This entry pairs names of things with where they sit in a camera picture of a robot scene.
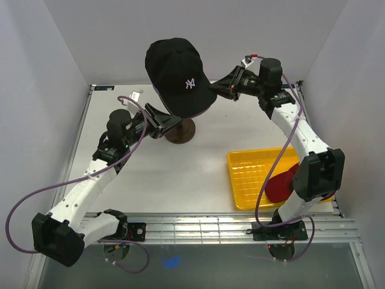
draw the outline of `ny logo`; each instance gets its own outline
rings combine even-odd
[[[195,80],[194,78],[191,78],[191,80],[186,81],[186,89],[193,89],[193,86],[195,86]]]

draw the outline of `gray wall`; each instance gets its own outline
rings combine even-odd
[[[7,243],[5,218],[21,197],[58,181],[88,85],[42,0],[1,0],[0,27],[0,288],[22,288],[31,256]],[[53,195],[16,211],[18,245],[32,249],[31,220],[50,208]]]
[[[349,0],[304,83],[312,125],[346,155],[337,201],[385,288],[385,2]]]
[[[347,0],[45,0],[89,84],[148,83],[144,57],[184,37],[219,79],[245,54],[282,60],[304,79]]]

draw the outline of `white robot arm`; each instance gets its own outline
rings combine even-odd
[[[256,229],[254,240],[277,240],[277,236],[290,236],[306,240],[301,217],[323,198],[340,188],[345,156],[340,149],[331,149],[309,126],[305,119],[298,117],[299,107],[295,99],[282,89],[282,67],[279,60],[264,58],[260,62],[259,75],[250,70],[253,64],[248,55],[230,74],[211,84],[211,89],[220,96],[237,101],[240,94],[257,96],[259,106],[267,116],[291,138],[300,166],[293,179],[293,192],[289,199],[275,211],[268,226]]]
[[[130,147],[141,138],[144,129],[144,137],[159,138],[181,121],[179,117],[158,111],[149,104],[145,108],[146,128],[144,116],[136,113],[136,109],[134,117],[124,109],[110,114],[107,132],[99,140],[97,151],[84,173],[84,180],[77,183],[47,214],[38,213],[33,218],[32,234],[36,251],[69,267],[77,262],[84,248],[95,241],[106,237],[116,240],[125,237],[127,216],[122,212],[108,209],[91,220],[83,221],[83,218],[102,190],[119,174],[129,158]]]

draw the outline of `red object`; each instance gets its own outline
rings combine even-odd
[[[270,202],[278,203],[289,198],[293,191],[293,178],[299,167],[299,164],[295,164],[287,172],[269,179],[265,193]]]

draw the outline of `cable tie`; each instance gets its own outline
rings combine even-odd
[[[92,176],[91,172],[87,172],[87,178],[96,181],[96,176]]]
[[[295,115],[295,117],[292,119],[292,122],[294,122],[294,121],[296,121],[297,119],[299,119],[299,120],[305,120],[306,121],[306,117],[305,117],[305,115],[301,115],[301,116],[299,116],[298,114],[296,114]]]

